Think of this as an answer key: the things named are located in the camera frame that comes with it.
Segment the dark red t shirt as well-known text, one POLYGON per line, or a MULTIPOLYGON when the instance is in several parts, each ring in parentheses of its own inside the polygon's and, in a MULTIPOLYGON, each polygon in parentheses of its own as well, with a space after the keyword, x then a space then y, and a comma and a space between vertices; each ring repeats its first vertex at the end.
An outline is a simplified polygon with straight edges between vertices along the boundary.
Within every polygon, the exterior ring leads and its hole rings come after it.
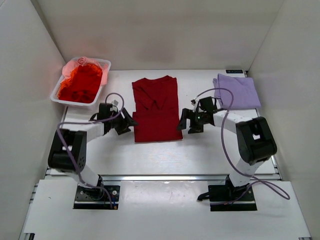
POLYGON ((142 78, 132 83, 135 111, 132 118, 136 143, 168 142, 183 139, 177 130, 179 118, 178 83, 169 75, 142 78))

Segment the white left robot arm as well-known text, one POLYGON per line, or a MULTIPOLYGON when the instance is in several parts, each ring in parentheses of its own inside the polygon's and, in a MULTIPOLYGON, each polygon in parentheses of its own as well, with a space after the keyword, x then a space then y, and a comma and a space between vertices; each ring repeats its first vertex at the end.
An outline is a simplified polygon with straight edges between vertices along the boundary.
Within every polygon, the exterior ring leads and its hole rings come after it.
POLYGON ((106 194, 102 177, 86 164, 87 143, 106 135, 114 129, 118 135, 130 132, 138 123, 127 110, 118 109, 114 103, 101 103, 98 112, 84 124, 85 130, 56 130, 48 156, 48 166, 73 178, 82 191, 99 200, 106 194))

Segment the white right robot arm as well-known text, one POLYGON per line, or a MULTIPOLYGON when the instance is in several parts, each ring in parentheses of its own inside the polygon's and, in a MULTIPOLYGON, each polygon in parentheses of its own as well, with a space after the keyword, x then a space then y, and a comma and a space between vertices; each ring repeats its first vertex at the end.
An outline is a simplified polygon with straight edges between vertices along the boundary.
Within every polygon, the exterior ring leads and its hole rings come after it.
POLYGON ((227 176, 224 187, 226 198, 236 200, 262 163, 278 150, 268 122, 262 116, 250 118, 230 113, 227 109, 218 109, 210 97, 193 100, 192 104, 193 109, 182 110, 178 130, 185 130, 187 120, 190 120, 189 134, 202 133, 204 125, 210 124, 237 137, 240 159, 232 166, 233 171, 227 176))

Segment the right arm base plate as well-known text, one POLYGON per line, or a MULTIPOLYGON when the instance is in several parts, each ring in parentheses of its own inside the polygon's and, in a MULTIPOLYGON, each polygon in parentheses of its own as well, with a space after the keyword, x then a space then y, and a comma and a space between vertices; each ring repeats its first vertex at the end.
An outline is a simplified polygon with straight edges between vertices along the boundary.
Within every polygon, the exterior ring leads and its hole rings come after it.
POLYGON ((211 212, 253 212, 257 204, 251 184, 233 186, 227 178, 224 184, 209 184, 208 190, 197 197, 198 202, 209 200, 211 212))

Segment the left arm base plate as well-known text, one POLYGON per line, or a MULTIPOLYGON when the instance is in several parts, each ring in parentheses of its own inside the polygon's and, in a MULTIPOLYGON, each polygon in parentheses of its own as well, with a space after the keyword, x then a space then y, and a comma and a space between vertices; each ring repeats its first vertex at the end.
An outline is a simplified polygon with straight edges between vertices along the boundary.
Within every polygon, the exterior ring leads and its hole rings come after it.
POLYGON ((118 210, 121 193, 120 181, 101 181, 104 190, 86 188, 78 185, 75 192, 73 209, 76 210, 118 210))

